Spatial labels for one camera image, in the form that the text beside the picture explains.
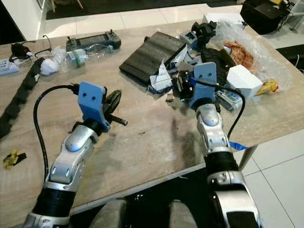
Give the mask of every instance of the black cable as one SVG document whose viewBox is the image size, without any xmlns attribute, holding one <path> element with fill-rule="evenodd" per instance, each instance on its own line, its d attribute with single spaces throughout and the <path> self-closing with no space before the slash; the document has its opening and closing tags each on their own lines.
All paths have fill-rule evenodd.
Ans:
<svg viewBox="0 0 304 228">
<path fill-rule="evenodd" d="M 229 139 L 229 138 L 230 138 L 230 135 L 231 135 L 231 133 L 232 133 L 232 131 L 233 131 L 233 129 L 234 129 L 234 127 L 237 125 L 238 120 L 240 119 L 240 117 L 241 117 L 241 115 L 243 114 L 243 111 L 244 111 L 244 109 L 245 109 L 245 104 L 246 104 L 245 97 L 244 97 L 239 91 L 237 91 L 237 90 L 235 90 L 235 89 L 225 88 L 225 87 L 223 87 L 223 86 L 214 85 L 214 84 L 209 84 L 209 83 L 206 83 L 206 82 L 201 82 L 201 81 L 198 81 L 198 80 L 196 80 L 196 79 L 194 79 L 194 80 L 195 80 L 196 83 L 199 83 L 199 84 L 204 85 L 204 86 L 211 86 L 211 87 L 214 87 L 214 88 L 217 88 L 217 89 L 226 89 L 226 90 L 228 90 L 228 91 L 231 91 L 231 92 L 233 92 L 233 93 L 239 95 L 239 96 L 242 98 L 242 107 L 241 107 L 241 110 L 239 111 L 236 120 L 234 121 L 234 123 L 233 123 L 232 126 L 230 127 L 230 130 L 229 130 L 228 135 L 227 135 L 227 137 L 228 137 L 228 139 Z"/>
<path fill-rule="evenodd" d="M 35 105 L 34 105 L 33 119 L 34 119 L 34 125 L 35 125 L 35 128 L 36 128 L 36 132 L 37 132 L 39 142 L 40 142 L 40 145 L 41 145 L 41 149 L 42 149 L 42 155 L 43 155 L 43 161 L 44 161 L 44 180 L 46 179 L 47 174 L 48 174 L 48 156 L 47 156 L 46 146 L 44 144 L 44 140 L 43 140 L 43 137 L 42 137 L 42 134 L 41 134 L 41 131 L 40 131 L 40 128 L 39 128 L 39 124 L 38 124 L 38 119 L 37 119 L 38 105 L 39 105 L 40 101 L 42 100 L 42 98 L 45 95 L 47 95 L 49 92 L 51 92 L 53 90 L 56 90 L 56 89 L 63 89 L 63 88 L 73 90 L 74 85 L 61 85 L 61 86 L 57 85 L 57 86 L 51 87 L 51 88 L 47 89 L 46 91 L 44 91 L 38 97 L 38 99 L 36 100 Z"/>
</svg>

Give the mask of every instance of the blue tape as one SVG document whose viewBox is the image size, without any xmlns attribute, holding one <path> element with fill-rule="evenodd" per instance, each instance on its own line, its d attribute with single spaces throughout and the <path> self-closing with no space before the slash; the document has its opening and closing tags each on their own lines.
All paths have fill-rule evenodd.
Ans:
<svg viewBox="0 0 304 228">
<path fill-rule="evenodd" d="M 247 149 L 248 147 L 246 146 L 243 146 L 242 144 L 239 144 L 239 143 L 236 143 L 236 142 L 229 142 L 230 143 L 230 146 L 238 151 L 241 151 L 241 150 L 244 150 L 244 149 Z"/>
</svg>

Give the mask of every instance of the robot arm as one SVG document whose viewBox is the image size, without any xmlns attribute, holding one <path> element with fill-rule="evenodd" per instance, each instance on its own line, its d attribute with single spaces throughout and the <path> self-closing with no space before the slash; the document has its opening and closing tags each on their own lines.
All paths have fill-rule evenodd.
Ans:
<svg viewBox="0 0 304 228">
<path fill-rule="evenodd" d="M 216 65 L 194 67 L 194 79 L 216 84 Z M 238 171 L 222 117 L 214 105 L 214 88 L 196 84 L 190 106 L 196 111 L 197 128 L 202 136 L 203 155 L 209 186 L 210 227 L 261 227 L 257 207 L 244 177 Z"/>
<path fill-rule="evenodd" d="M 115 90 L 107 98 L 106 88 L 82 82 L 78 103 L 83 112 L 83 123 L 61 143 L 61 152 L 55 159 L 43 184 L 36 205 L 28 214 L 23 228 L 67 228 L 69 213 L 78 191 L 87 159 L 102 132 L 108 132 L 110 122 L 127 122 L 112 115 L 121 98 Z"/>
</svg>

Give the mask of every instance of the white foam block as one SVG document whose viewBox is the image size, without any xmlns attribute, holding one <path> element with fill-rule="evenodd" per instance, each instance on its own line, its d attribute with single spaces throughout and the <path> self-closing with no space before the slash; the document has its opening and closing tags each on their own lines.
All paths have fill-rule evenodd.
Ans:
<svg viewBox="0 0 304 228">
<path fill-rule="evenodd" d="M 218 22 L 220 20 L 231 21 L 236 25 L 243 26 L 244 20 L 239 13 L 206 13 L 203 17 L 203 23 L 210 21 Z"/>
<path fill-rule="evenodd" d="M 260 79 L 242 65 L 229 69 L 227 81 L 231 87 L 239 89 L 246 99 L 252 98 L 263 85 Z"/>
</svg>

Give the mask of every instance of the white tile floor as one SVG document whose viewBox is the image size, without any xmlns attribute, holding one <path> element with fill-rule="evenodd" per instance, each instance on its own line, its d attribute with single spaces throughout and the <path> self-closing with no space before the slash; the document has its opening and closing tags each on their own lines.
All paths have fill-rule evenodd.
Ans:
<svg viewBox="0 0 304 228">
<path fill-rule="evenodd" d="M 210 8 L 206 4 L 163 9 L 53 19 L 46 21 L 49 37 L 59 37 L 109 29 L 202 19 L 206 12 L 240 12 L 241 6 Z M 265 36 L 274 48 L 303 44 L 304 34 L 293 34 L 288 27 Z M 258 146 L 243 170 L 247 184 L 259 208 L 265 228 L 304 227 L 304 130 L 280 137 Z M 242 152 L 235 153 L 239 162 Z"/>
</svg>

